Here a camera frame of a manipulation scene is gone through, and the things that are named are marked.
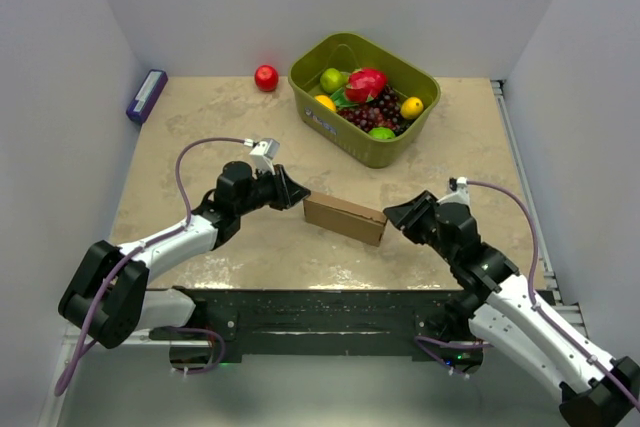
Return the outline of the brown cardboard paper box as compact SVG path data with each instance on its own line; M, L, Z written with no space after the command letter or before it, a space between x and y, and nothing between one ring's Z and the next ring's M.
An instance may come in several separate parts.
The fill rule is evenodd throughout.
M378 247L387 225L387 217L378 210L312 192L303 201L307 223L336 234Z

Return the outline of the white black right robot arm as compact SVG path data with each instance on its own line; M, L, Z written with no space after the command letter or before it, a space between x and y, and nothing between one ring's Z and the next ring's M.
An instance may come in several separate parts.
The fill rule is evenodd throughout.
M431 247L462 294L446 308L459 340L474 336L545 386L571 426L616 426L639 406L639 366L597 347L538 293L515 264L481 239L468 196L425 191L384 210L407 239Z

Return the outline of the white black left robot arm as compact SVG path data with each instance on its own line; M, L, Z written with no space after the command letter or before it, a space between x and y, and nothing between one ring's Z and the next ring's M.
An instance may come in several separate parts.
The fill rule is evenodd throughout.
M107 349L119 346L135 331L162 327L196 339L206 330L205 312L185 293L151 291L149 283L227 243L239 231L244 215L264 206L288 210L310 193L282 165L254 171L245 162L230 162L183 221L135 242L91 245L62 295L58 312Z

